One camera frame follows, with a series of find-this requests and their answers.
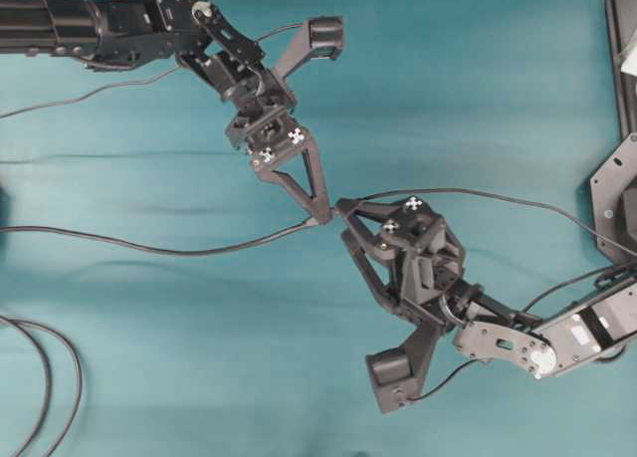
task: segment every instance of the black cable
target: black cable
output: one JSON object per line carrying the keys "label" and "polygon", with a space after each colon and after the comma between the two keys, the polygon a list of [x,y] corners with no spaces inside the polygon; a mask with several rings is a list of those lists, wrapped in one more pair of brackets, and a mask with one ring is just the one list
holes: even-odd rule
{"label": "black cable", "polygon": [[120,88],[120,87],[131,87],[131,86],[149,86],[151,84],[154,84],[157,81],[160,81],[164,77],[169,76],[173,72],[177,72],[180,69],[182,69],[181,66],[173,67],[172,69],[168,69],[167,71],[162,72],[161,74],[159,74],[157,76],[151,77],[150,79],[145,79],[145,80],[140,80],[140,81],[116,82],[114,84],[107,84],[105,86],[98,87],[97,89],[94,89],[94,90],[88,92],[87,94],[84,94],[83,96],[77,97],[75,99],[66,99],[66,100],[63,100],[63,101],[46,102],[44,104],[38,104],[38,105],[35,105],[35,106],[24,107],[23,109],[17,109],[16,111],[11,111],[11,112],[6,112],[4,114],[0,114],[0,119],[7,118],[7,117],[13,116],[13,115],[24,114],[26,112],[38,111],[40,109],[48,109],[48,108],[51,108],[51,107],[60,107],[60,106],[69,106],[69,105],[72,105],[72,104],[78,104],[79,102],[82,102],[82,101],[85,101],[86,99],[91,98],[95,94],[98,94],[98,93],[103,92],[103,91],[107,91],[109,89],[117,89],[117,88]]}
{"label": "black cable", "polygon": [[621,359],[624,356],[625,353],[626,353],[626,346],[624,346],[622,349],[620,349],[614,355],[610,355],[609,357],[599,357],[594,362],[596,362],[598,364],[610,364],[612,362],[616,362],[619,359]]}
{"label": "black cable", "polygon": [[291,226],[281,231],[277,231],[270,235],[257,238],[251,241],[240,243],[238,245],[225,246],[221,248],[212,248],[209,250],[195,250],[195,251],[181,251],[181,250],[168,250],[164,248],[155,248],[153,246],[139,245],[137,243],[131,243],[119,238],[112,238],[110,236],[96,235],[93,233],[85,233],[82,231],[67,230],[64,228],[56,228],[51,226],[4,226],[0,227],[0,233],[53,233],[56,235],[71,236],[73,238],[81,238],[91,241],[99,241],[102,243],[108,243],[123,248],[130,248],[136,251],[142,251],[144,253],[152,253],[156,255],[168,255],[168,256],[181,256],[181,257],[197,257],[197,256],[211,256],[220,255],[223,253],[231,253],[234,251],[246,250],[249,248],[255,248],[257,246],[266,245],[273,241],[284,238],[293,233],[305,230],[306,228],[313,228],[319,224],[314,218],[308,218],[307,220],[299,223],[298,225]]}
{"label": "black cable", "polygon": [[264,34],[263,36],[258,38],[257,42],[265,41],[266,39],[269,39],[272,36],[276,36],[277,34],[281,34],[282,32],[290,31],[292,29],[299,29],[301,27],[303,27],[303,23],[302,22],[298,22],[298,23],[295,23],[295,24],[289,24],[287,26],[278,27],[277,29],[273,29],[269,33]]}
{"label": "black cable", "polygon": [[522,312],[526,313],[528,310],[530,310],[533,306],[535,306],[541,300],[543,300],[547,296],[552,295],[553,293],[561,290],[562,288],[566,288],[567,286],[574,285],[575,283],[579,283],[580,281],[583,281],[583,280],[585,280],[587,278],[592,278],[593,276],[600,275],[601,273],[613,270],[615,268],[617,268],[615,265],[605,266],[604,268],[598,268],[596,270],[584,273],[583,275],[577,276],[576,278],[572,278],[570,280],[567,280],[567,281],[564,281],[562,283],[559,283],[558,285],[553,286],[552,288],[544,291],[541,295],[539,295],[536,298],[532,299],[526,306],[524,306],[522,308]]}
{"label": "black cable", "polygon": [[447,385],[449,382],[451,382],[451,380],[458,375],[462,370],[466,369],[467,367],[469,367],[472,364],[475,364],[476,362],[480,362],[479,359],[472,359],[472,360],[468,360],[467,362],[465,362],[462,365],[459,365],[458,367],[456,367],[454,369],[454,371],[449,374],[447,377],[445,377],[445,380],[443,380],[441,383],[439,383],[436,387],[434,387],[433,389],[431,389],[429,392],[419,395],[418,397],[410,397],[409,400],[410,402],[418,402],[419,400],[424,400],[428,397],[431,397],[432,395],[434,395],[436,392],[439,392],[440,390],[443,389],[443,387],[445,385]]}
{"label": "black cable", "polygon": [[40,360],[42,361],[42,367],[44,369],[45,391],[44,391],[44,398],[42,400],[42,406],[40,407],[40,412],[38,414],[38,418],[33,428],[31,429],[31,432],[25,439],[25,441],[20,445],[18,450],[16,450],[12,454],[12,457],[20,457],[21,455],[24,454],[24,452],[31,445],[31,443],[36,438],[36,436],[40,433],[40,430],[42,430],[42,425],[44,424],[44,420],[47,417],[47,413],[49,412],[49,406],[51,404],[51,389],[53,386],[53,379],[51,377],[51,363],[49,362],[49,357],[45,353],[42,346],[28,332],[23,330],[20,327],[20,325],[16,324],[13,320],[10,320],[3,316],[0,316],[0,323],[3,323],[10,328],[13,328],[35,348],[36,352],[38,353],[38,356],[40,357]]}
{"label": "black cable", "polygon": [[611,240],[610,238],[607,238],[607,237],[605,237],[604,235],[602,235],[600,233],[597,233],[590,226],[588,226],[586,223],[581,221],[579,218],[577,218],[573,214],[568,213],[567,211],[565,211],[565,210],[563,210],[563,209],[561,209],[561,208],[559,208],[557,206],[550,205],[548,203],[541,203],[541,202],[538,202],[538,201],[522,200],[520,198],[514,198],[514,197],[511,197],[511,196],[507,196],[507,195],[500,195],[500,194],[497,194],[497,193],[489,193],[487,191],[472,190],[470,188],[414,188],[414,189],[409,189],[409,190],[392,190],[392,191],[385,191],[383,193],[376,193],[376,194],[373,194],[373,195],[365,196],[364,198],[361,198],[361,199],[362,200],[374,200],[374,199],[385,198],[387,196],[394,196],[394,195],[429,194],[429,193],[464,193],[464,194],[467,194],[467,195],[481,196],[483,198],[491,198],[492,200],[506,201],[506,202],[509,202],[509,203],[515,203],[517,205],[530,206],[530,207],[533,207],[533,208],[541,208],[541,209],[544,209],[544,210],[549,210],[549,211],[552,211],[552,212],[557,213],[559,215],[562,215],[565,218],[568,218],[570,221],[575,223],[580,228],[586,230],[591,235],[596,236],[597,238],[599,238],[601,240],[604,240],[606,243],[609,243],[609,244],[615,246],[616,248],[619,248],[624,253],[628,253],[631,256],[637,257],[637,252],[634,252],[633,250],[631,250],[629,248],[626,248],[623,245],[620,245],[616,241]]}
{"label": "black cable", "polygon": [[34,330],[41,331],[43,333],[47,333],[48,335],[52,336],[53,338],[55,338],[56,340],[58,340],[60,343],[64,345],[64,347],[67,349],[67,351],[71,355],[71,359],[73,360],[73,364],[75,367],[75,374],[76,374],[76,395],[74,399],[74,404],[71,410],[71,414],[67,418],[67,421],[62,431],[60,432],[56,440],[49,446],[46,453],[44,454],[44,457],[51,457],[51,455],[53,455],[53,453],[56,451],[56,449],[60,446],[62,441],[65,439],[65,437],[69,433],[69,430],[71,429],[71,426],[73,425],[76,415],[78,414],[78,409],[80,408],[80,402],[82,401],[82,394],[84,390],[83,371],[82,371],[82,363],[80,361],[80,356],[75,346],[73,345],[73,343],[71,343],[64,335],[54,330],[53,328],[50,328],[49,326],[43,325],[41,323],[36,323],[33,321],[27,321],[27,320],[11,320],[11,321],[17,326],[20,326],[23,328],[24,327],[31,328]]}

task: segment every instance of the black robotic arm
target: black robotic arm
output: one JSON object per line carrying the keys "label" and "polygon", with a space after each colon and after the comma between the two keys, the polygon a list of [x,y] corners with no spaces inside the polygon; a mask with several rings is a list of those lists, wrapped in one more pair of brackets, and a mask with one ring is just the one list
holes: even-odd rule
{"label": "black robotic arm", "polygon": [[[595,291],[543,319],[516,311],[463,279],[465,250],[442,215],[411,196],[390,204],[341,199],[342,240],[376,302],[416,327],[399,347],[366,359],[382,412],[422,400],[439,339],[471,360],[507,360],[540,380],[604,360],[637,338],[637,270],[603,275]],[[370,230],[362,219],[378,224]],[[383,280],[370,260],[387,270]]]}
{"label": "black robotic arm", "polygon": [[[207,48],[221,51],[209,56]],[[292,117],[297,99],[286,77],[310,59],[335,60],[344,47],[339,17],[300,26],[277,65],[262,64],[259,42],[238,32],[203,0],[0,0],[0,54],[72,58],[96,72],[123,72],[174,56],[238,109],[226,134],[245,147],[263,181],[283,186],[320,224],[329,199],[310,132]],[[301,155],[310,190],[278,170]]]}

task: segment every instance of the teal cloth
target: teal cloth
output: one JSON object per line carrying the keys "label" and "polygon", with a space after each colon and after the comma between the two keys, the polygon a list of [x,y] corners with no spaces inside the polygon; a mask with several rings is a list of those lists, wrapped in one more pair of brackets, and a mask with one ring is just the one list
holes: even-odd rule
{"label": "teal cloth", "polygon": [[[256,37],[342,14],[346,51],[290,80],[331,199],[465,186],[591,220],[587,180],[619,143],[602,0],[212,0]],[[270,64],[291,37],[266,44]],[[0,57],[0,110],[72,98],[130,74]],[[0,120],[9,224],[44,224],[181,249],[232,244],[305,216],[259,182],[224,129],[234,114],[194,75]],[[521,307],[605,264],[590,236],[542,210],[428,196],[468,250],[466,278]],[[634,455],[637,358],[535,382],[507,362],[471,367],[429,401],[382,416],[364,356],[405,323],[373,301],[334,220],[260,249],[173,259],[38,234],[3,241],[0,312],[74,340],[87,396],[64,456],[492,457]],[[588,293],[547,300],[550,315]],[[37,357],[0,331],[0,455],[35,417]],[[71,362],[43,339],[59,431]],[[441,343],[426,387],[462,357]]]}

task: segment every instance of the teal fabric surface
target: teal fabric surface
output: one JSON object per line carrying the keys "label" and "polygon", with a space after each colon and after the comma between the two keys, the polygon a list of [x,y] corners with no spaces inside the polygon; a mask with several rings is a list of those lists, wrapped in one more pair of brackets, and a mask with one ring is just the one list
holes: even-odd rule
{"label": "teal fabric surface", "polygon": [[[602,0],[212,0],[256,37],[342,14],[347,48],[291,78],[331,199],[465,186],[541,200],[590,221],[587,179],[619,143]],[[288,41],[267,43],[270,64]],[[0,110],[71,98],[171,63],[97,75],[48,57],[0,56]],[[259,182],[223,130],[234,111],[194,75],[0,120],[9,224],[43,224],[197,249],[304,218]],[[467,275],[521,307],[602,266],[589,236],[541,210],[431,196],[468,249]],[[0,312],[48,323],[82,352],[87,396],[64,456],[634,455],[635,352],[535,382],[506,362],[472,367],[441,394],[381,416],[364,356],[411,328],[374,303],[342,224],[204,259],[22,234],[2,242]],[[550,314],[584,285],[537,308]],[[0,455],[42,395],[37,357],[0,331]],[[59,431],[71,362],[43,339]],[[462,361],[439,345],[427,387]]]}

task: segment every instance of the metal bracket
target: metal bracket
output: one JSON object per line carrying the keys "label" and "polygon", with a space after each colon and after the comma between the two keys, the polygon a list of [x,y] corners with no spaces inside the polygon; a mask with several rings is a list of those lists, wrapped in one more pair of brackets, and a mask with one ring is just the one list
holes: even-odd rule
{"label": "metal bracket", "polygon": [[[263,181],[282,186],[303,208],[324,225],[332,218],[329,196],[320,164],[319,148],[312,134],[282,109],[273,132],[282,139],[258,140],[250,143],[250,164]],[[309,191],[305,191],[289,174],[279,171],[284,163],[300,155],[308,175]]]}
{"label": "metal bracket", "polygon": [[456,349],[470,359],[503,359],[542,379],[552,373],[557,356],[550,343],[504,326],[470,322],[458,330]]}
{"label": "metal bracket", "polygon": [[[637,177],[637,133],[631,133],[590,179],[595,230],[603,236],[633,247],[625,240],[625,213],[621,210],[622,194]],[[630,255],[596,239],[597,248],[613,263],[625,263]]]}
{"label": "metal bracket", "polygon": [[202,29],[213,38],[221,48],[236,58],[245,67],[252,68],[261,63],[266,53],[259,43],[248,39],[237,31],[221,11],[214,4],[208,3],[208,7],[202,6],[202,2],[196,2],[192,8],[192,14],[201,25]]}

